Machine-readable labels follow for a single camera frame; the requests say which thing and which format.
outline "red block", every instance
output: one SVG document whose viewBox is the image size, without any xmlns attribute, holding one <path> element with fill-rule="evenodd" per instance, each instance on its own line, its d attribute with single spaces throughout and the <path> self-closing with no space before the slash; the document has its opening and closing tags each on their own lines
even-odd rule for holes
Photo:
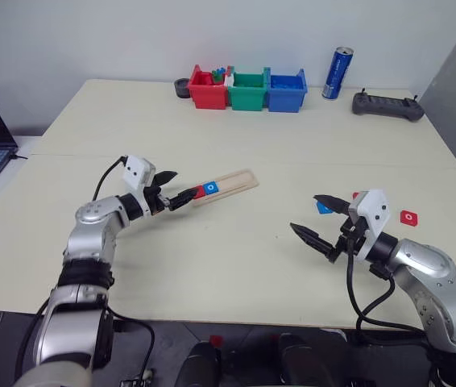
<svg viewBox="0 0 456 387">
<path fill-rule="evenodd" d="M 197 189 L 196 196 L 194 196 L 194 199 L 203 198 L 206 195 L 203 185 L 198 185 L 197 187 L 194 187 L 194 188 Z"/>
<path fill-rule="evenodd" d="M 222 336 L 211 335 L 209 341 L 213 345 L 214 348 L 222 347 L 222 342 L 223 342 Z"/>
<path fill-rule="evenodd" d="M 415 212 L 403 210 L 400 212 L 400 222 L 415 227 L 418 224 L 418 214 Z"/>
</svg>

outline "energy drink can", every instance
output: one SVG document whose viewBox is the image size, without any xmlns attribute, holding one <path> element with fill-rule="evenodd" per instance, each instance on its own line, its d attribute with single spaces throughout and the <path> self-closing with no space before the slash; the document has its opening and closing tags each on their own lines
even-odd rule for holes
<svg viewBox="0 0 456 387">
<path fill-rule="evenodd" d="M 337 47 L 332 59 L 332 65 L 326 78 L 325 87 L 321 95 L 327 99 L 336 99 L 341 90 L 342 80 L 350 66 L 354 50 L 348 47 Z"/>
</svg>

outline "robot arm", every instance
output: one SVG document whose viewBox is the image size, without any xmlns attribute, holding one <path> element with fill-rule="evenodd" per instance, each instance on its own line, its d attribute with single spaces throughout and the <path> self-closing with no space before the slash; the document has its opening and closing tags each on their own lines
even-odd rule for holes
<svg viewBox="0 0 456 387">
<path fill-rule="evenodd" d="M 76 226 L 64 251 L 64 265 L 35 341 L 35 364 L 15 384 L 23 386 L 87 386 L 91 372 L 110 361 L 113 315 L 107 310 L 114 283 L 117 234 L 130 221 L 164 208 L 190 202 L 195 189 L 175 198 L 161 195 L 160 185 L 176 173 L 155 174 L 155 166 L 134 156 L 124 158 L 124 181 L 130 191 L 121 197 L 92 201 L 76 212 Z"/>
<path fill-rule="evenodd" d="M 437 248 L 383 232 L 389 205 L 381 190 L 361 192 L 352 203 L 327 195 L 315 198 L 348 216 L 335 246 L 315 231 L 291 223 L 309 246 L 334 262 L 348 246 L 356 260 L 371 263 L 370 272 L 384 280 L 391 276 L 412 299 L 432 348 L 432 360 L 446 382 L 456 385 L 456 266 Z"/>
</svg>

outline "game controller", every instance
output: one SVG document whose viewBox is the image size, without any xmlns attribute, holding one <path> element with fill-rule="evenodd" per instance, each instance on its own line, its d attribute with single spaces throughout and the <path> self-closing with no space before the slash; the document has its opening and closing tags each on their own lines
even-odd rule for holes
<svg viewBox="0 0 456 387">
<path fill-rule="evenodd" d="M 387 98 L 377 95 L 355 93 L 351 109 L 355 114 L 379 114 L 392 117 L 404 117 L 409 121 L 417 121 L 425 114 L 425 111 L 414 98 Z"/>
</svg>

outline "white wall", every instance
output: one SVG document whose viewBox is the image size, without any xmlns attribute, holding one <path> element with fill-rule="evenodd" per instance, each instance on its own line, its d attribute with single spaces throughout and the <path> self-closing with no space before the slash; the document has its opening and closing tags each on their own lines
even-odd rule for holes
<svg viewBox="0 0 456 387">
<path fill-rule="evenodd" d="M 355 50 L 345 85 L 421 94 L 455 43 L 456 0 L 2 0 L 0 113 L 44 129 L 88 78 L 171 81 L 195 63 L 303 67 L 322 85 L 338 45 Z"/>
</svg>

